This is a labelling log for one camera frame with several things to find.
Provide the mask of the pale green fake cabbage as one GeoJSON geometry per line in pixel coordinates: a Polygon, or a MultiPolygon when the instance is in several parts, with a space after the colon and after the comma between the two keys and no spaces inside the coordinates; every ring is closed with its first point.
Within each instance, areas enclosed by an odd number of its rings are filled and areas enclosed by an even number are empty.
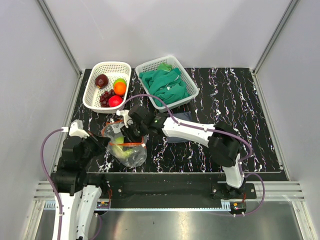
{"type": "Polygon", "coordinates": [[[128,159],[135,151],[134,149],[125,143],[123,136],[118,136],[110,143],[113,155],[118,159],[128,159]]]}

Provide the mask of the clear zip top bag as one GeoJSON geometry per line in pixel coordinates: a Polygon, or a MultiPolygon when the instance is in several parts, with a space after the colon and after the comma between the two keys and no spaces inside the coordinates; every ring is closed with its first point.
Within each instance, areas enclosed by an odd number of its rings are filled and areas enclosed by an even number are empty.
{"type": "Polygon", "coordinates": [[[107,122],[101,130],[103,138],[109,139],[107,149],[121,164],[128,168],[141,166],[147,159],[148,136],[133,137],[123,120],[107,122]]]}

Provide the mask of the red fake peach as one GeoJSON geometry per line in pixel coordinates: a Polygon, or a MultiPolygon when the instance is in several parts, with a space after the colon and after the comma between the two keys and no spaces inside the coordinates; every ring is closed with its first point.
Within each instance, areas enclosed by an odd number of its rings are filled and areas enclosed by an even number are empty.
{"type": "Polygon", "coordinates": [[[119,106],[123,102],[123,98],[119,95],[114,95],[108,99],[108,104],[110,108],[119,106]]]}

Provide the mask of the purple fake grapes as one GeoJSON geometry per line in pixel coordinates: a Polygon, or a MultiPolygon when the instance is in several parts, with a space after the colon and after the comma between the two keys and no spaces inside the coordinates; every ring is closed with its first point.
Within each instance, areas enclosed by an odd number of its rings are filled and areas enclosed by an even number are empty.
{"type": "Polygon", "coordinates": [[[109,99],[114,96],[114,91],[105,91],[100,97],[99,97],[99,102],[102,108],[109,108],[109,99]]]}

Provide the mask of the orange fake fruit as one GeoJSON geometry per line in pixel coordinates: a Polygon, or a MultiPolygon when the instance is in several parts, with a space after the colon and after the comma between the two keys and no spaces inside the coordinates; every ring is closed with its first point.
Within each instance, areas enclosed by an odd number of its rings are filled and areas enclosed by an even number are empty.
{"type": "Polygon", "coordinates": [[[118,96],[124,96],[127,91],[127,85],[124,82],[117,82],[113,86],[113,91],[118,96]]]}

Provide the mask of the green fake apple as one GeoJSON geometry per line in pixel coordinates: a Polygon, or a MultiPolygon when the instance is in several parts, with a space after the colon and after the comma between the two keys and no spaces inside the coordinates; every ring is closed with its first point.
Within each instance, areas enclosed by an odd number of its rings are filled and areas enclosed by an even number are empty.
{"type": "Polygon", "coordinates": [[[127,81],[123,78],[118,78],[115,82],[114,82],[114,85],[117,84],[117,83],[123,83],[123,84],[127,84],[127,81]]]}

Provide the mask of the dark red fake apple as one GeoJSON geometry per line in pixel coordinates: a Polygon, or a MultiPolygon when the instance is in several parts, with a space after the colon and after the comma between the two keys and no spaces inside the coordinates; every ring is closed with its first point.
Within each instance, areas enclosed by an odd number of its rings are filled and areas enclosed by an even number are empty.
{"type": "Polygon", "coordinates": [[[109,84],[109,78],[105,74],[100,74],[95,78],[95,86],[103,89],[109,84]]]}

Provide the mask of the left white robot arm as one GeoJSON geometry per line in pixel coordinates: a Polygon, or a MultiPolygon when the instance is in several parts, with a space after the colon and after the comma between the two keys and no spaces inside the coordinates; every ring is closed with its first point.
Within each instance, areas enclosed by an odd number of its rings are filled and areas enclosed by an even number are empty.
{"type": "Polygon", "coordinates": [[[70,136],[63,142],[56,172],[54,240],[87,240],[98,199],[108,193],[105,177],[88,174],[87,165],[106,152],[109,138],[70,136]]]}

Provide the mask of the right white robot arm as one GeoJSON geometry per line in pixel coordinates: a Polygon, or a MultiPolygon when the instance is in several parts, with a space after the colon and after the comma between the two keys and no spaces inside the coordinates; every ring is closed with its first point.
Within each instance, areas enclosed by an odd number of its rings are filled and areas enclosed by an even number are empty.
{"type": "Polygon", "coordinates": [[[177,118],[170,111],[151,113],[145,107],[135,105],[130,110],[117,110],[123,119],[122,134],[131,142],[146,135],[162,135],[196,142],[209,149],[216,164],[222,167],[226,184],[214,195],[221,199],[239,198],[245,192],[246,180],[241,169],[240,140],[224,131],[222,124],[201,124],[177,118]]]}

